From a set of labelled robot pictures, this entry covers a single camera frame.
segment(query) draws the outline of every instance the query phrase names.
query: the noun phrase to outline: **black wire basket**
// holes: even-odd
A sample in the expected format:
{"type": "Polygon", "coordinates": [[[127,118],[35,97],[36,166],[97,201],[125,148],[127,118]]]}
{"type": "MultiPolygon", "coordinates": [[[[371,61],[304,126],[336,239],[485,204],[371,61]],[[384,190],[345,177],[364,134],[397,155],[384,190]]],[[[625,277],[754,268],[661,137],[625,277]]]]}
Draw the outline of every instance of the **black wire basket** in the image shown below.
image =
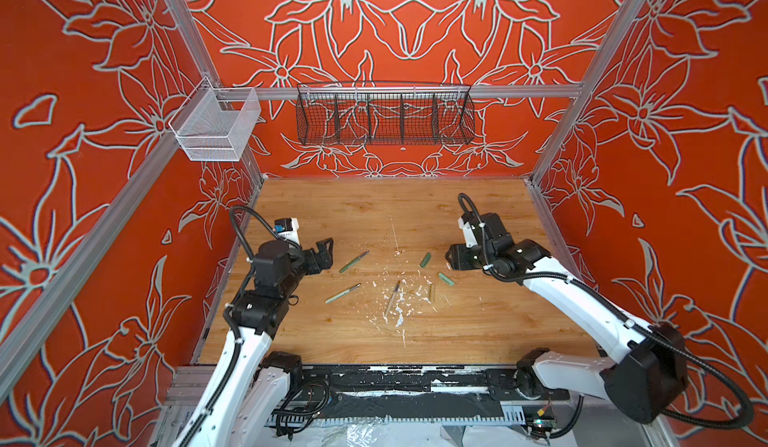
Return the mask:
{"type": "Polygon", "coordinates": [[[457,145],[475,138],[469,85],[366,81],[297,89],[303,145],[457,145]]]}

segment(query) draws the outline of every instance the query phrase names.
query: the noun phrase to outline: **robotic arm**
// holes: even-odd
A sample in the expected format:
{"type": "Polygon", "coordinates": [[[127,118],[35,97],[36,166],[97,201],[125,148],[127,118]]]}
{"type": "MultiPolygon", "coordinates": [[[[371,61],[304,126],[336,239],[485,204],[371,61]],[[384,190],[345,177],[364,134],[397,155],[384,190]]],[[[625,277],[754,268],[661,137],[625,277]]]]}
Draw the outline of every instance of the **robotic arm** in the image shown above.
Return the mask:
{"type": "MultiPolygon", "coordinates": [[[[299,281],[306,275],[330,269],[333,264],[333,239],[316,243],[317,252],[302,250],[297,219],[277,220],[272,228],[258,213],[244,206],[232,207],[230,219],[251,268],[232,303],[225,307],[224,318],[230,331],[224,349],[174,447],[252,445],[278,402],[299,386],[302,375],[299,356],[272,353],[263,362],[262,359],[288,312],[299,281]],[[261,244],[254,253],[237,226],[234,213],[238,210],[253,215],[275,240],[261,244]],[[254,288],[245,290],[251,279],[254,288]],[[246,397],[257,372],[258,378],[246,397]]],[[[319,412],[328,403],[327,394],[312,411],[291,414],[310,416],[313,411],[319,412]]]]}
{"type": "Polygon", "coordinates": [[[527,287],[570,317],[608,354],[607,358],[592,359],[535,349],[517,364],[520,394],[537,399],[544,388],[574,390],[609,399],[627,417],[644,424],[660,413],[713,429],[738,429],[751,422],[754,407],[749,397],[733,380],[687,352],[677,329],[668,324],[652,326],[616,306],[536,242],[515,243],[497,214],[480,215],[466,194],[459,194],[458,199],[464,210],[458,226],[465,242],[451,245],[448,250],[446,259],[451,268],[483,269],[502,282],[527,287]],[[713,374],[734,392],[741,404],[736,418],[696,419],[667,410],[687,386],[686,360],[713,374]]]}

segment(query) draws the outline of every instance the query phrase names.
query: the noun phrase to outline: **wood grain surface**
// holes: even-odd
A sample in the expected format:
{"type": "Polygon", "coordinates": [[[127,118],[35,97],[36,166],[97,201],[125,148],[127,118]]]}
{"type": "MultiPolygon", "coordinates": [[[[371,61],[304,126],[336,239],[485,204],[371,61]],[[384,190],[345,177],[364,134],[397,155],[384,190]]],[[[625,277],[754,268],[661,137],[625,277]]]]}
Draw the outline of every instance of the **wood grain surface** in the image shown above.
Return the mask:
{"type": "MultiPolygon", "coordinates": [[[[591,338],[538,295],[477,270],[448,268],[448,247],[463,242],[460,192],[480,213],[496,212],[515,241],[533,239],[549,248],[522,180],[268,180],[256,205],[267,221],[298,218],[305,249],[328,237],[335,242],[333,268],[301,281],[295,292],[300,301],[280,325],[273,350],[299,354],[304,363],[514,363],[539,346],[596,356],[591,338]],[[339,273],[366,250],[367,257],[339,273]],[[427,252],[432,260],[420,268],[427,252]],[[439,272],[456,285],[438,279],[439,272]],[[401,293],[384,317],[398,280],[401,293]],[[324,303],[356,283],[362,286],[324,303]],[[428,301],[431,284],[434,303],[428,301]]],[[[271,237],[254,220],[246,238],[256,250],[271,237]]],[[[248,266],[240,249],[224,301],[232,299],[248,266]]],[[[223,305],[200,363],[216,363],[221,354],[223,305]]]]}

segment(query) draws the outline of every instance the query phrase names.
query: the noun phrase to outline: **wire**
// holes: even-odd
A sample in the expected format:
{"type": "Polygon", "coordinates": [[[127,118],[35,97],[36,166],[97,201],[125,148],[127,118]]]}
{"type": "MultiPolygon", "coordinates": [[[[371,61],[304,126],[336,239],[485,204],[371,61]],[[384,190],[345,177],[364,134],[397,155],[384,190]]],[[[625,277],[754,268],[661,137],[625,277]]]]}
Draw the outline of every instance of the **wire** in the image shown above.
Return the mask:
{"type": "Polygon", "coordinates": [[[259,215],[259,213],[256,212],[254,209],[245,205],[235,205],[230,208],[230,222],[232,222],[232,227],[234,227],[235,229],[235,235],[237,235],[237,240],[240,241],[245,251],[249,254],[248,258],[250,259],[254,258],[254,251],[250,249],[250,245],[248,245],[248,241],[246,241],[243,231],[241,231],[240,226],[237,225],[237,219],[234,213],[238,210],[248,212],[251,216],[255,217],[256,220],[258,220],[261,223],[261,225],[264,226],[266,231],[271,233],[272,237],[275,237],[275,239],[277,239],[278,241],[288,242],[290,245],[294,246],[296,249],[301,250],[301,245],[299,245],[296,242],[293,242],[291,239],[286,239],[285,237],[281,237],[279,233],[274,231],[270,223],[264,220],[264,218],[261,215],[259,215]]]}
{"type": "Polygon", "coordinates": [[[292,393],[289,393],[286,396],[286,399],[283,402],[282,406],[279,409],[274,409],[272,411],[272,413],[275,415],[275,429],[277,431],[276,432],[277,436],[281,437],[283,435],[288,435],[288,440],[293,440],[293,434],[300,433],[304,429],[309,427],[312,421],[314,421],[313,416],[319,413],[328,405],[328,402],[330,401],[330,396],[331,396],[330,384],[325,379],[318,379],[318,378],[308,379],[306,382],[300,385],[298,389],[296,389],[292,393]],[[288,410],[286,408],[288,404],[293,402],[293,400],[296,397],[298,397],[299,394],[301,394],[303,390],[307,387],[310,387],[310,392],[309,392],[310,399],[307,401],[306,405],[296,409],[288,410]],[[322,388],[322,398],[313,409],[310,409],[309,407],[310,407],[310,404],[312,403],[312,387],[322,388]],[[308,419],[306,423],[299,428],[289,427],[288,417],[291,415],[294,415],[296,417],[308,417],[308,419]]]}
{"type": "MultiPolygon", "coordinates": [[[[475,203],[472,202],[472,200],[465,193],[459,193],[458,203],[459,205],[461,205],[462,209],[466,211],[466,207],[464,206],[464,200],[466,200],[469,206],[472,208],[472,212],[475,214],[475,217],[478,219],[478,222],[480,222],[481,224],[480,230],[482,234],[482,242],[480,242],[480,250],[482,251],[483,261],[485,262],[484,265],[487,266],[488,254],[486,252],[486,245],[485,245],[486,239],[487,239],[485,235],[485,226],[483,225],[483,222],[480,220],[480,215],[478,214],[477,208],[475,207],[475,203]]],[[[507,283],[520,282],[522,280],[529,280],[529,279],[557,279],[557,280],[562,280],[563,282],[569,281],[571,284],[575,285],[576,287],[580,288],[581,290],[585,291],[590,296],[592,296],[592,298],[597,300],[600,303],[600,305],[608,309],[608,311],[611,312],[614,316],[616,316],[616,318],[619,319],[621,322],[627,322],[629,320],[629,317],[627,316],[627,314],[622,312],[610,300],[600,295],[598,291],[590,288],[589,285],[587,285],[584,282],[581,282],[581,280],[571,278],[570,276],[564,273],[534,272],[534,273],[525,273],[516,277],[504,277],[503,275],[496,272],[494,267],[489,268],[488,271],[490,271],[491,275],[493,275],[495,279],[498,279],[502,282],[507,282],[507,283]]],[[[692,425],[698,425],[699,427],[705,427],[708,429],[720,429],[720,430],[741,429],[742,427],[746,427],[752,422],[752,419],[754,418],[754,415],[755,415],[754,405],[750,401],[750,397],[744,392],[744,390],[738,384],[734,382],[733,379],[731,379],[730,377],[722,373],[719,369],[705,362],[701,357],[695,356],[694,354],[688,352],[687,349],[685,350],[678,349],[677,347],[667,342],[667,339],[665,339],[664,337],[646,329],[645,327],[638,325],[637,323],[635,323],[632,326],[632,329],[635,332],[638,332],[640,335],[644,336],[646,339],[650,339],[652,342],[665,347],[666,349],[670,350],[672,353],[678,356],[681,356],[696,365],[699,365],[702,369],[712,374],[717,380],[723,383],[732,393],[734,393],[734,395],[736,396],[736,399],[738,399],[739,404],[741,405],[741,409],[739,413],[736,415],[736,417],[734,419],[728,419],[728,420],[700,419],[698,417],[692,417],[690,415],[678,413],[670,409],[665,409],[662,412],[663,414],[665,414],[667,417],[671,417],[672,419],[676,419],[681,422],[689,423],[692,425]]]]}
{"type": "Polygon", "coordinates": [[[576,421],[578,421],[579,416],[581,415],[581,407],[584,406],[584,395],[579,394],[578,402],[576,402],[576,410],[574,411],[573,416],[571,417],[571,420],[568,421],[565,427],[557,431],[556,433],[547,433],[546,435],[542,435],[539,433],[531,432],[531,437],[534,439],[560,439],[563,435],[571,432],[573,430],[574,425],[576,425],[576,421]]]}
{"type": "Polygon", "coordinates": [[[208,399],[208,402],[205,404],[205,408],[202,412],[197,416],[194,423],[192,423],[192,426],[189,430],[187,430],[187,434],[184,436],[184,438],[181,440],[180,447],[187,447],[187,445],[190,443],[192,438],[197,434],[197,432],[200,430],[200,426],[203,424],[203,421],[205,421],[206,417],[210,415],[214,411],[214,406],[216,405],[216,401],[221,396],[221,393],[224,391],[224,387],[226,386],[227,381],[229,381],[230,377],[232,376],[232,372],[235,370],[235,365],[237,364],[237,359],[240,357],[240,349],[242,346],[242,336],[240,335],[240,327],[237,326],[237,323],[234,321],[232,316],[229,314],[228,309],[224,310],[224,320],[226,320],[226,323],[229,324],[230,328],[232,329],[232,333],[235,336],[235,346],[232,352],[232,356],[230,357],[230,363],[226,366],[226,371],[224,372],[224,376],[219,381],[219,384],[216,386],[216,389],[214,390],[214,393],[210,396],[210,399],[208,399]]]}
{"type": "MultiPolygon", "coordinates": [[[[240,224],[237,222],[237,217],[235,216],[235,212],[240,210],[255,217],[261,223],[261,225],[263,225],[264,228],[269,233],[272,234],[272,237],[275,237],[275,239],[277,239],[278,241],[288,242],[292,247],[295,247],[296,249],[299,250],[299,252],[301,252],[300,244],[278,235],[278,233],[275,232],[272,227],[270,227],[270,224],[266,220],[264,220],[264,218],[261,215],[259,215],[259,213],[256,212],[254,209],[251,209],[250,207],[245,205],[235,205],[230,208],[230,222],[232,223],[232,228],[234,228],[235,230],[235,236],[237,237],[237,240],[240,241],[240,245],[243,246],[243,250],[245,250],[245,253],[248,256],[248,259],[250,260],[254,259],[254,250],[250,248],[250,244],[248,243],[248,240],[246,240],[245,234],[243,234],[243,231],[240,230],[240,224]]],[[[248,270],[247,275],[245,275],[243,282],[240,284],[240,288],[237,290],[237,293],[235,294],[235,298],[232,300],[232,303],[235,303],[237,299],[239,299],[240,296],[243,295],[243,292],[245,292],[245,288],[248,286],[248,282],[251,279],[253,279],[255,275],[256,275],[256,264],[254,264],[254,262],[251,262],[250,269],[248,270]]]]}

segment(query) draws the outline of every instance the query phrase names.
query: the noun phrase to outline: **red floral wallpaper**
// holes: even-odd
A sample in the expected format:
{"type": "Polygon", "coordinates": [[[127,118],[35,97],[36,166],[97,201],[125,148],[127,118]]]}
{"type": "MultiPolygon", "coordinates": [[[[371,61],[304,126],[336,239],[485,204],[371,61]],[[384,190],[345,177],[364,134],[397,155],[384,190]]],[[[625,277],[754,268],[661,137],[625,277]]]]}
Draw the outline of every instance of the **red floral wallpaper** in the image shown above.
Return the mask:
{"type": "MultiPolygon", "coordinates": [[[[228,86],[321,80],[492,85],[581,80],[622,0],[187,0],[228,86]]],[[[251,148],[273,176],[529,173],[562,99],[480,100],[467,146],[301,146],[289,101],[264,102],[251,148]]]]}
{"type": "MultiPolygon", "coordinates": [[[[768,0],[648,0],[544,180],[584,276],[754,401],[743,431],[673,423],[684,445],[768,443],[767,40],[768,0]]],[[[689,375],[676,409],[734,415],[689,375]]]]}
{"type": "MultiPolygon", "coordinates": [[[[0,0],[0,340],[200,77],[163,0],[0,0]]],[[[3,445],[146,443],[234,243],[238,164],[178,152],[0,405],[3,445]]]]}

